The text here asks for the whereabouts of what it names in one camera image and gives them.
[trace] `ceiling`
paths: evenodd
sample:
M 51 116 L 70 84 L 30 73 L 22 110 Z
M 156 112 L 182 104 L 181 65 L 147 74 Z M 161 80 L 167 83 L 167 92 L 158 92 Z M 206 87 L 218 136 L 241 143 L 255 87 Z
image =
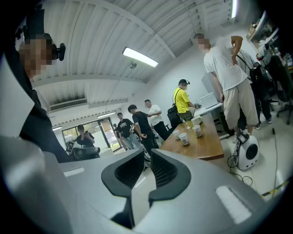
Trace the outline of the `ceiling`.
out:
M 231 4 L 231 0 L 45 0 L 45 32 L 57 46 L 64 43 L 66 53 L 63 61 L 32 79 L 33 88 L 47 110 L 74 99 L 88 102 L 82 113 L 74 109 L 66 116 L 49 113 L 52 125 L 122 108 L 152 74 L 192 46 L 195 32 L 231 21 Z M 159 65 L 153 68 L 123 56 L 125 47 Z M 137 67 L 131 69 L 131 62 Z

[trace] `black cap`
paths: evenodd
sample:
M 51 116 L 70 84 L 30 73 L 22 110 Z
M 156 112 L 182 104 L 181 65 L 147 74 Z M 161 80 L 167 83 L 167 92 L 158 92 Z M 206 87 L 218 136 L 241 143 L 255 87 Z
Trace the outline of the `black cap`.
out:
M 179 81 L 179 83 L 178 83 L 179 85 L 180 84 L 186 84 L 187 85 L 187 81 L 186 80 L 184 80 L 184 79 L 181 79 L 180 81 Z

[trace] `yellow shirt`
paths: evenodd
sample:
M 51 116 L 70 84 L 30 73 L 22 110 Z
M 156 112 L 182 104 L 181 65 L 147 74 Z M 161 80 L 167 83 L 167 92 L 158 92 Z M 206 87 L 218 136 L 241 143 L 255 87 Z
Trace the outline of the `yellow shirt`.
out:
M 189 111 L 189 108 L 187 105 L 187 103 L 189 102 L 189 99 L 188 99 L 187 93 L 183 89 L 177 88 L 174 92 L 173 99 L 174 99 L 174 102 L 176 102 L 178 113 L 186 113 L 187 111 Z

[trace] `black pants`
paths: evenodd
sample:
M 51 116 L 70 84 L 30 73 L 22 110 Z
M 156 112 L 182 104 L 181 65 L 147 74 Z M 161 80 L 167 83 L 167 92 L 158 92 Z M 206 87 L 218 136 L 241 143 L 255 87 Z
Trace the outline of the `black pants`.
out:
M 183 118 L 185 121 L 189 121 L 191 120 L 193 117 L 192 117 L 192 114 L 190 111 L 187 111 L 185 113 L 179 113 L 180 117 Z
M 153 132 L 149 132 L 146 135 L 147 135 L 146 138 L 141 138 L 142 144 L 146 148 L 148 155 L 152 156 L 151 149 L 158 149 L 159 146 L 155 140 L 155 134 Z
M 262 98 L 257 95 L 257 90 L 256 86 L 252 83 L 251 89 L 253 91 L 253 94 L 255 96 L 255 107 L 256 107 L 256 112 L 257 112 L 257 117 L 258 117 L 258 124 L 260 124 L 260 103 L 261 103 L 261 108 L 262 108 L 262 113 L 264 114 L 266 119 L 271 118 L 271 110 L 270 110 L 270 103 L 269 101 L 262 101 Z
M 167 138 L 169 137 L 169 133 L 166 130 L 165 124 L 163 121 L 157 123 L 154 126 L 154 129 L 156 130 L 156 132 L 159 134 L 159 136 L 165 141 L 167 140 Z

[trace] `white t-shirt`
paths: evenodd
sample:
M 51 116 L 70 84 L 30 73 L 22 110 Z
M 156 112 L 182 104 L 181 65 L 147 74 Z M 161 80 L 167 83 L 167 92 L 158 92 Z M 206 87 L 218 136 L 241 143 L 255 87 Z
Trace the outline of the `white t-shirt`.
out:
M 158 113 L 159 111 L 161 111 L 161 109 L 159 108 L 158 105 L 152 105 L 148 114 L 154 114 L 154 113 Z M 156 124 L 160 123 L 161 121 L 163 121 L 161 115 L 154 115 L 152 117 L 150 117 L 150 121 L 152 126 L 155 126 Z
M 253 63 L 252 58 L 248 53 L 246 53 L 244 50 L 240 50 L 237 54 L 242 60 L 244 60 L 244 63 L 238 56 L 236 56 L 236 60 L 238 62 L 238 66 L 241 67 L 241 69 L 246 73 L 247 77 L 250 78 L 250 70 L 253 69 Z
M 247 78 L 246 73 L 238 65 L 233 66 L 232 48 L 230 37 L 220 38 L 204 57 L 206 71 L 217 74 L 223 91 L 239 85 Z

